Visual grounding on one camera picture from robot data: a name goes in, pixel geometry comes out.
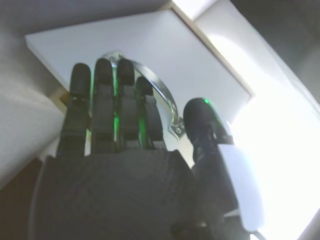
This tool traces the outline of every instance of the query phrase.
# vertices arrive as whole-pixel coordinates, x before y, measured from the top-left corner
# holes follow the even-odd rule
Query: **drawer handle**
[[[121,58],[124,58],[124,54],[121,51],[116,50],[104,54],[102,57],[108,59],[112,66],[117,66],[118,61]],[[141,75],[151,83],[154,89],[160,94],[165,103],[169,106],[171,111],[171,123],[168,127],[168,131],[178,140],[181,139],[181,137],[186,133],[185,124],[184,120],[179,117],[177,105],[173,96],[171,95],[171,92],[168,90],[164,82],[148,67],[134,60],[131,60],[131,62],[135,70],[141,73]]]

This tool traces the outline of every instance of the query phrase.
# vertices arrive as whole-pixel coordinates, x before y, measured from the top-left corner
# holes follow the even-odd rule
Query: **metal handle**
[[[104,58],[108,59],[113,66],[117,66],[118,61],[124,58],[124,54],[117,50],[103,55]],[[168,90],[167,86],[162,82],[162,80],[148,67],[145,65],[131,60],[133,67],[141,73],[154,87],[154,89],[160,94],[165,103],[169,106],[171,111],[171,123],[168,130],[173,134],[178,140],[186,133],[184,120],[179,117],[177,105],[171,92]]]

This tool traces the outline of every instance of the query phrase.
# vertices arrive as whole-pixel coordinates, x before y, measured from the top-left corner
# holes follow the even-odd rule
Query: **curved handle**
[[[108,59],[113,66],[117,66],[118,61],[124,58],[124,54],[121,51],[113,51],[103,55],[102,57]],[[184,120],[179,117],[177,105],[171,92],[162,80],[145,65],[131,60],[133,67],[141,73],[154,87],[154,89],[160,94],[165,103],[169,106],[171,111],[171,123],[169,126],[169,132],[173,134],[178,140],[186,133]]]

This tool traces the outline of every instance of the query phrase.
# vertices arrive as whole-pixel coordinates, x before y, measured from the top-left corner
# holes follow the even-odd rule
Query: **robotic hand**
[[[91,93],[89,67],[74,66],[56,158],[47,158],[37,180],[29,239],[249,239],[261,219],[248,213],[261,206],[241,197],[254,186],[232,177],[243,156],[209,101],[193,99],[184,110],[191,170],[179,151],[166,149],[153,86],[135,79],[130,60],[113,67],[100,58]],[[227,216],[237,209],[241,218]]]

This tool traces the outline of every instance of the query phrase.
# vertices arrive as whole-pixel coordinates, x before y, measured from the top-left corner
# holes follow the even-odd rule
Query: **white plastic piece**
[[[265,223],[262,195],[248,157],[235,145],[219,144],[238,201],[243,227],[255,232]]]

